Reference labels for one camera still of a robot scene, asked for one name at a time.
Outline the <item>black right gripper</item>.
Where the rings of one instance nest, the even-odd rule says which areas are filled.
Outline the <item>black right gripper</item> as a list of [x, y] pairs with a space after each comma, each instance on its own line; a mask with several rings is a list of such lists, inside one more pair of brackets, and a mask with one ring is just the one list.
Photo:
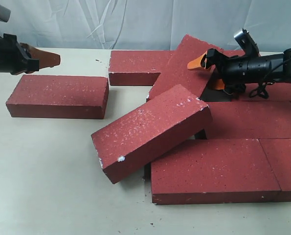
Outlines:
[[225, 85], [252, 84], [259, 82], [277, 82], [284, 77], [284, 55], [267, 56], [232, 56], [228, 57], [216, 49], [209, 49], [207, 54], [190, 61], [187, 69], [190, 71], [208, 71], [216, 67], [217, 79], [208, 82], [211, 90], [224, 90]]

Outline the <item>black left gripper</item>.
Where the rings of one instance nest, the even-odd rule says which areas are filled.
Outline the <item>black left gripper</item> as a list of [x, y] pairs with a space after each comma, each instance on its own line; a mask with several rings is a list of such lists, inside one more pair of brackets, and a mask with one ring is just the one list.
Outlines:
[[37, 49], [26, 43], [18, 43], [17, 36], [0, 37], [0, 72], [18, 75], [34, 73], [44, 68], [60, 65], [59, 54]]

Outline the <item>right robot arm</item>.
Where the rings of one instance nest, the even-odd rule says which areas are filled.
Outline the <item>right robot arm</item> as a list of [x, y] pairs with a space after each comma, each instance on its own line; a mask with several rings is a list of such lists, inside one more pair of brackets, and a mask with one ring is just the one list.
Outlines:
[[210, 48], [200, 57], [190, 61], [190, 71], [217, 70], [216, 90], [227, 93], [244, 93], [247, 84], [257, 84], [255, 89], [262, 93], [267, 85], [291, 83], [291, 48], [279, 54], [260, 55], [256, 49], [244, 50], [242, 55], [228, 56], [227, 53]]

